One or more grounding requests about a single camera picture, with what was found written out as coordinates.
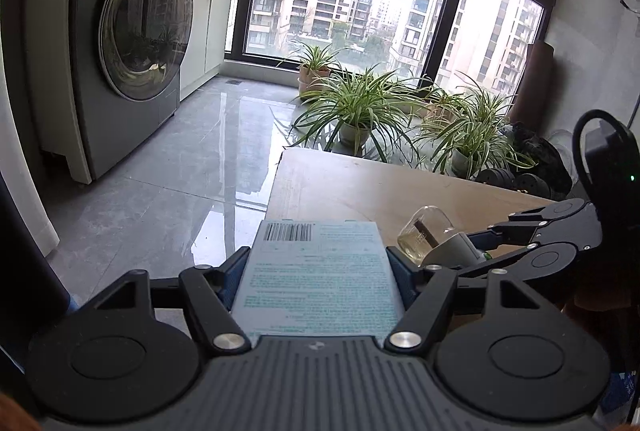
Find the person left hand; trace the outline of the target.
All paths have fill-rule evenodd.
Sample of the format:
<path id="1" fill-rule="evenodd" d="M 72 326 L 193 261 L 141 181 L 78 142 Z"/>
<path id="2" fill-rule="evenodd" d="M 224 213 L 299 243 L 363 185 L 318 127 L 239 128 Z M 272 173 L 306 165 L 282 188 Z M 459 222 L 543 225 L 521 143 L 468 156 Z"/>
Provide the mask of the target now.
<path id="1" fill-rule="evenodd" d="M 38 421 L 18 405 L 14 399 L 0 394 L 0 431 L 40 431 Z"/>

